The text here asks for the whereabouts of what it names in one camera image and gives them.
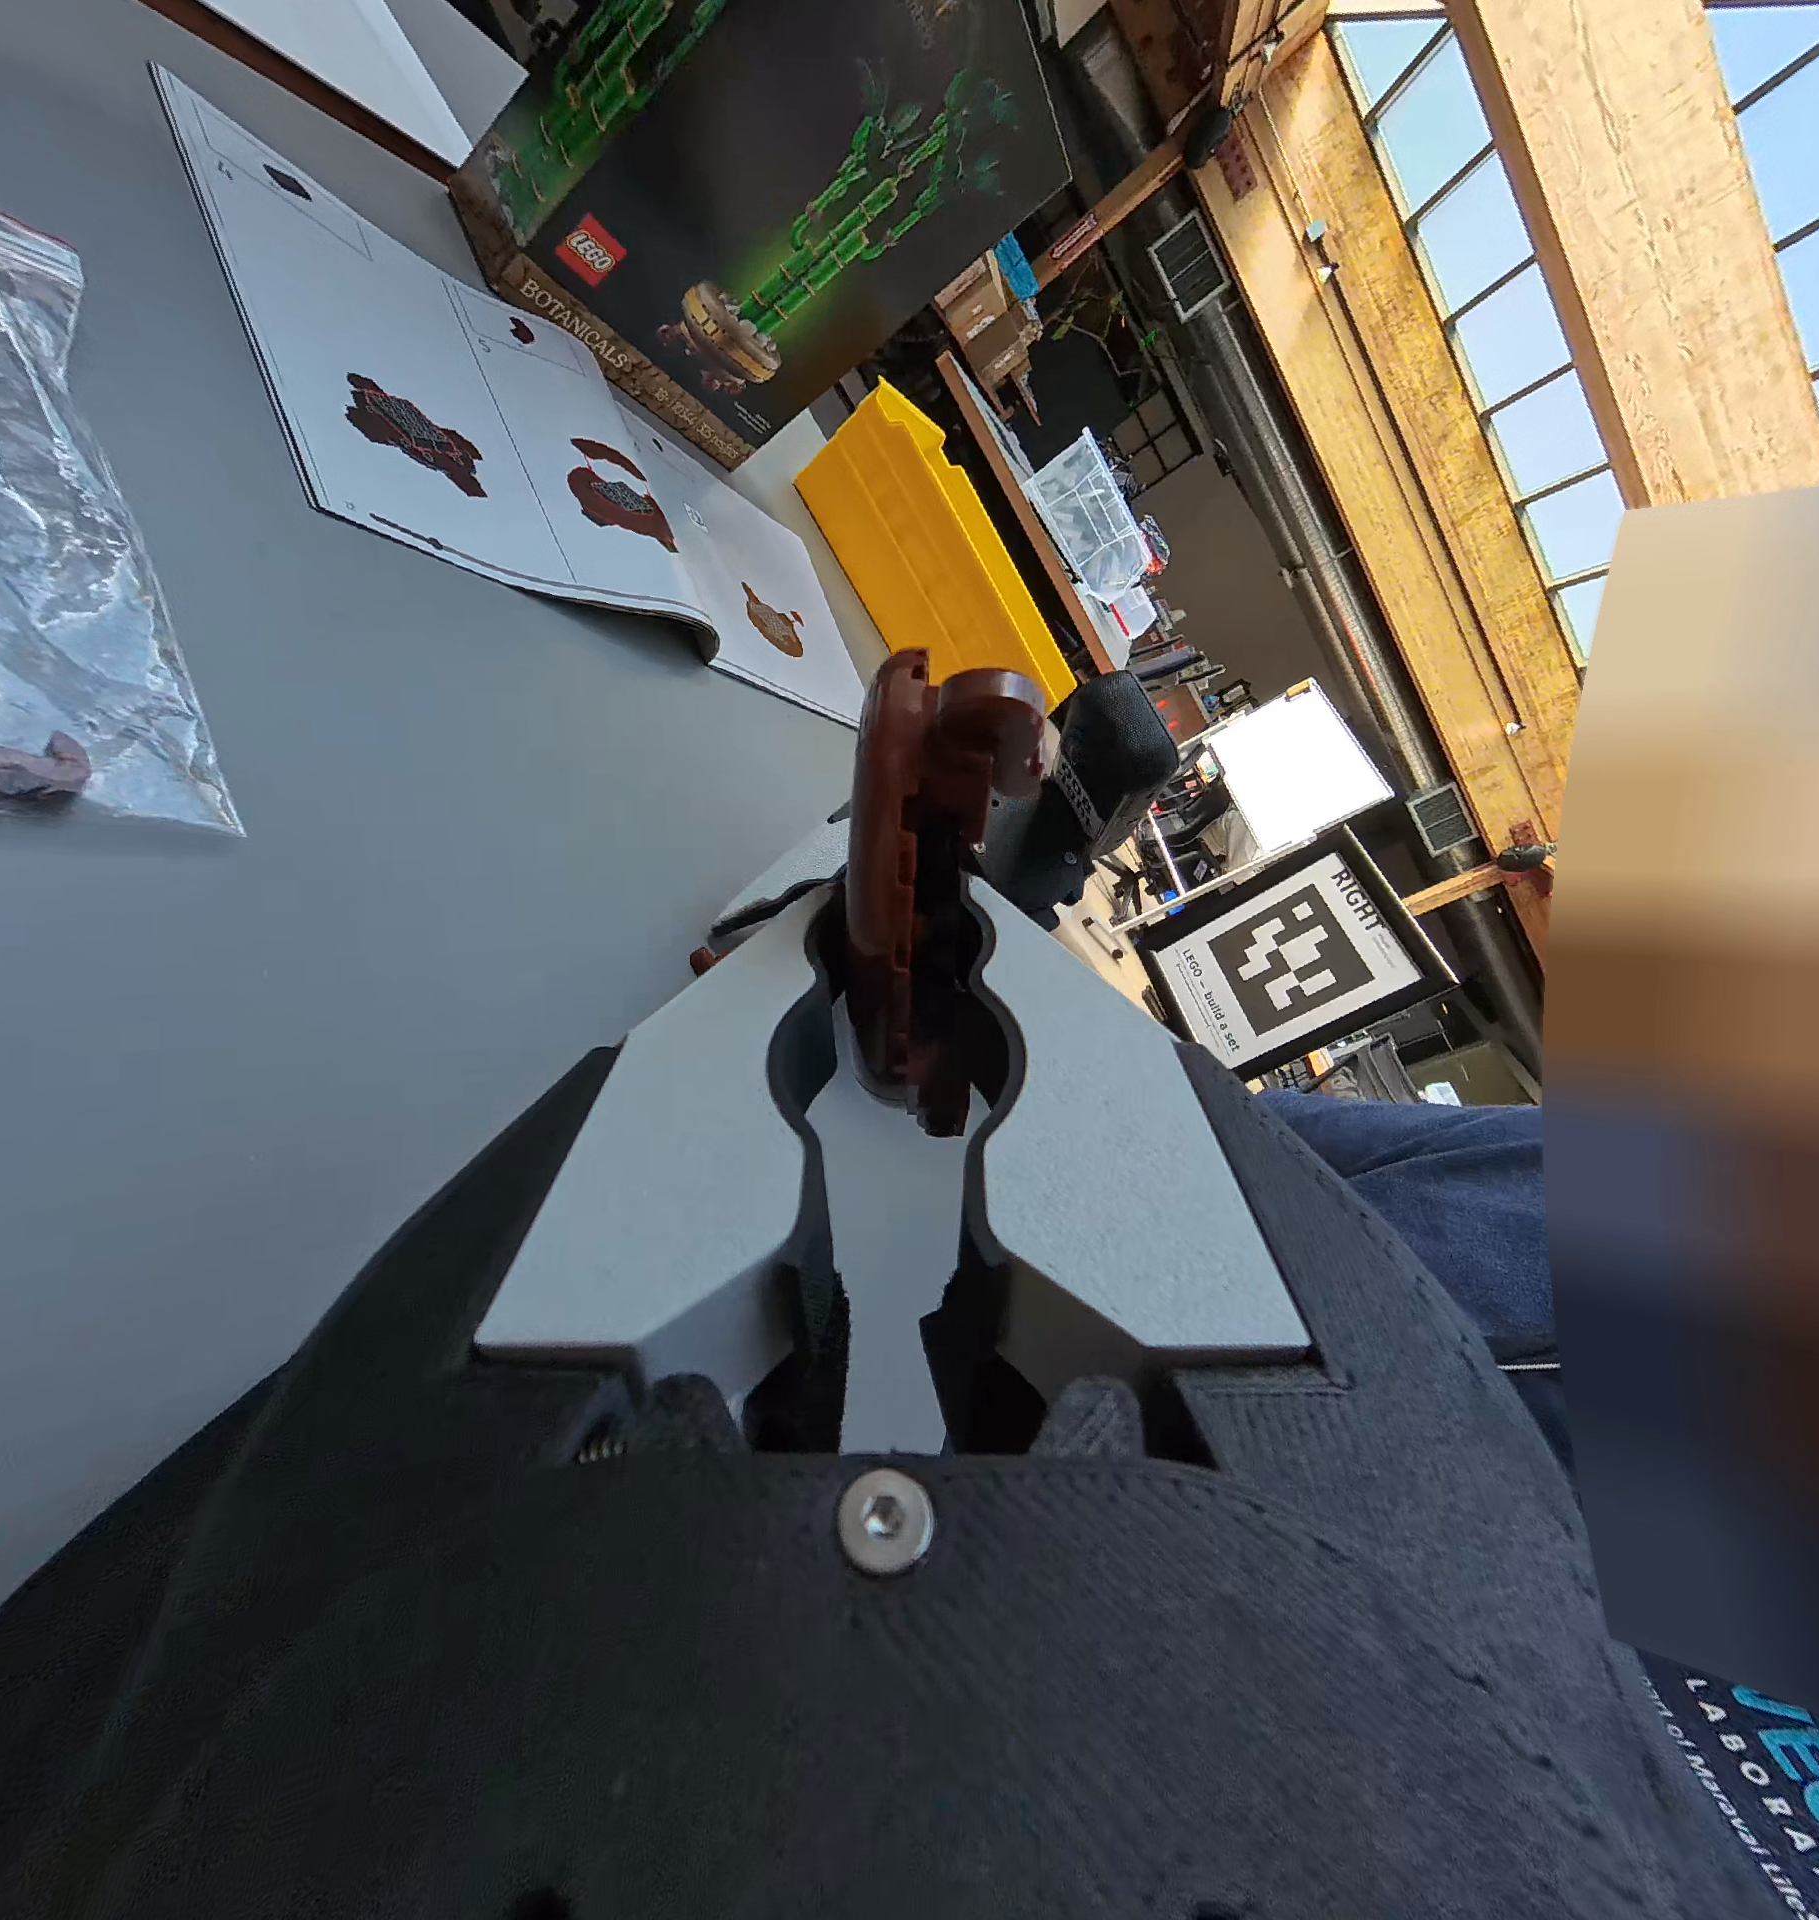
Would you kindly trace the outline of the grey desk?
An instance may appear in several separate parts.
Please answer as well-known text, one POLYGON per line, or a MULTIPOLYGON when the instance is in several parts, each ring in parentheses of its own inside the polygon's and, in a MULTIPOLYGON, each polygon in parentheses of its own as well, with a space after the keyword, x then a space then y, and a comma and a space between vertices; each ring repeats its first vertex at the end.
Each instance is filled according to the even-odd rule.
POLYGON ((0 206, 243 837, 0 819, 0 1604, 685 982, 847 728, 305 502, 149 65, 477 283, 441 186, 143 4, 0 4, 0 206))

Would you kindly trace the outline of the yellow plastic bin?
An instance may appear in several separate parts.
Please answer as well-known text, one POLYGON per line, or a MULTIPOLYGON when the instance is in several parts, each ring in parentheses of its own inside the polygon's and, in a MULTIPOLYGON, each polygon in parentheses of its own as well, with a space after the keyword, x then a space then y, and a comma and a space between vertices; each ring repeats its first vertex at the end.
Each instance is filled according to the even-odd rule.
POLYGON ((925 654, 933 685, 969 670, 1034 685, 1042 712, 1074 677, 941 429, 879 382, 797 473, 823 534, 891 654, 925 654))

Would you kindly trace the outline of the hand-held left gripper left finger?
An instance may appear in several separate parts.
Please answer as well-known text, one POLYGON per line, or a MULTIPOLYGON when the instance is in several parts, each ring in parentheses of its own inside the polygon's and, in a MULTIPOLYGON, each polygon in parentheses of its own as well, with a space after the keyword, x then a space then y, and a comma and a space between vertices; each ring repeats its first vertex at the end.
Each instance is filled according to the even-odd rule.
POLYGON ((765 1450, 837 1450, 849 1303, 807 1112, 837 1048, 819 925, 781 906, 617 1050, 475 1330, 497 1360, 703 1379, 765 1450))

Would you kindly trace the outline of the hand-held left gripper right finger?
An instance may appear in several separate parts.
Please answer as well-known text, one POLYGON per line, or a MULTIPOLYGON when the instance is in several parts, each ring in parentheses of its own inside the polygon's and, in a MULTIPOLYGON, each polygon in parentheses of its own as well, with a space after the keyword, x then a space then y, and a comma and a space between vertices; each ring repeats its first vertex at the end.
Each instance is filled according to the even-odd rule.
POLYGON ((1310 1337, 1172 1037, 982 880, 933 1088, 957 1094, 957 1260, 921 1320, 947 1450, 1024 1450, 1078 1380, 1150 1433, 1172 1380, 1302 1365, 1310 1337))

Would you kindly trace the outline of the dark toy brick set box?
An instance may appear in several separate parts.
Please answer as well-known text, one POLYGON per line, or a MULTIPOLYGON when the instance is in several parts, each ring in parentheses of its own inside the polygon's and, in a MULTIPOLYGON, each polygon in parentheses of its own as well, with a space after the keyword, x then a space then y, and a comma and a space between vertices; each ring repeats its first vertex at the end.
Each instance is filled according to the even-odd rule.
POLYGON ((1026 4, 497 10, 527 72, 447 182, 477 264, 723 468, 1068 181, 1026 4))

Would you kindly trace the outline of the white bright screen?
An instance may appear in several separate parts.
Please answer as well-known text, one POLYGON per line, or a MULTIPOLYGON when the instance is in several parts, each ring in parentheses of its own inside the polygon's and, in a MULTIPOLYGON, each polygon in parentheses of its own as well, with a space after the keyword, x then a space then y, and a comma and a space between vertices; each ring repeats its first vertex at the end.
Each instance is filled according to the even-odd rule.
POLYGON ((1314 680, 1208 728, 1202 752, 1262 856, 1398 797, 1314 680))

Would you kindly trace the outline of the open instruction booklet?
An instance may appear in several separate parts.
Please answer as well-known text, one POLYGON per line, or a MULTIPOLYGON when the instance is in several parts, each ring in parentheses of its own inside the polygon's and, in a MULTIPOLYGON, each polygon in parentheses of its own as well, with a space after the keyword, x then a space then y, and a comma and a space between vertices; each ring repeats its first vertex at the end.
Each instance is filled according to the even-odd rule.
POLYGON ((863 683, 791 528, 625 410, 573 334, 151 78, 321 514, 549 603, 667 621, 729 678, 859 722, 863 683))

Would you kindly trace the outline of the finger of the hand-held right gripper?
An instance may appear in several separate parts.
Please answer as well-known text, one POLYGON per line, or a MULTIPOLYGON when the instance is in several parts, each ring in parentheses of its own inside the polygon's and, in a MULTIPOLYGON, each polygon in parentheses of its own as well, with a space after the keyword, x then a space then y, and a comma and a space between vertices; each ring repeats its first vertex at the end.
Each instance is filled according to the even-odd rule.
POLYGON ((795 900, 841 878, 849 856, 849 812, 813 828, 797 847, 755 877, 709 927, 711 941, 745 941, 795 900))

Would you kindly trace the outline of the clear plastic container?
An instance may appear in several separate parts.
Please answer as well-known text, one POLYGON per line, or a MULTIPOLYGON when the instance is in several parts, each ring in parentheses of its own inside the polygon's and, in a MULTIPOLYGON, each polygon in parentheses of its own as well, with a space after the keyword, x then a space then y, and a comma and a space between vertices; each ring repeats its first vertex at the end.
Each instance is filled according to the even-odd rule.
POLYGON ((1092 600, 1112 605, 1146 577, 1150 549, 1090 430, 1030 470, 1020 493, 1092 600))

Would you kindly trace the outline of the brown toy brick assembly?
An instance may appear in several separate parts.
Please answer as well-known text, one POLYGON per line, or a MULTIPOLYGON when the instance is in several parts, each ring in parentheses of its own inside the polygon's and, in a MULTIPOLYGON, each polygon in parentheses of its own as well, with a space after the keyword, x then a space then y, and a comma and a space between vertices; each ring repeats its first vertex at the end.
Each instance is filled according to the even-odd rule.
POLYGON ((1006 669, 931 683, 923 648, 873 677, 857 732, 843 990, 867 1088, 939 1140, 963 1135, 978 1055, 965 878, 992 804, 1040 784, 1042 694, 1006 669))

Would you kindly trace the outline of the cardboard box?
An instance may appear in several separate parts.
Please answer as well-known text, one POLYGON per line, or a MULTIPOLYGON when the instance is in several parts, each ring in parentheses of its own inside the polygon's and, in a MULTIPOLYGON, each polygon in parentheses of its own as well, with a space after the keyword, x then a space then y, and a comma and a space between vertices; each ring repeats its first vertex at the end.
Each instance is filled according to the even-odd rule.
POLYGON ((943 287, 933 309, 978 387, 996 391, 1024 377, 1042 326, 1032 301, 1016 296, 994 253, 980 255, 943 287))

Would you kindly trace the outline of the person's dark printed shirt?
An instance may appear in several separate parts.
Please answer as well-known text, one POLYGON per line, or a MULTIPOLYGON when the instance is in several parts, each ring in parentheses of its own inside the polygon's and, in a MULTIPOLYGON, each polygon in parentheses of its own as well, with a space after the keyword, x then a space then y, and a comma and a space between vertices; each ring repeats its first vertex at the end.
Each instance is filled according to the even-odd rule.
POLYGON ((1690 1776, 1778 1908, 1819 1919, 1819 1716, 1652 1652, 1638 1660, 1690 1776))

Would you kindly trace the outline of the clear plastic zip bag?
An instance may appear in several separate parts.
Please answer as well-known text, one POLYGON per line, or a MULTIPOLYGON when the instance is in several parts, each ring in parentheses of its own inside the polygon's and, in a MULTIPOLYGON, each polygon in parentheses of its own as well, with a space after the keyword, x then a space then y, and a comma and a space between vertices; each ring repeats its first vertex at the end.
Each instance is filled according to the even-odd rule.
POLYGON ((243 823, 143 534, 69 389, 79 255, 0 210, 0 747, 49 735, 91 756, 85 793, 0 819, 243 823))

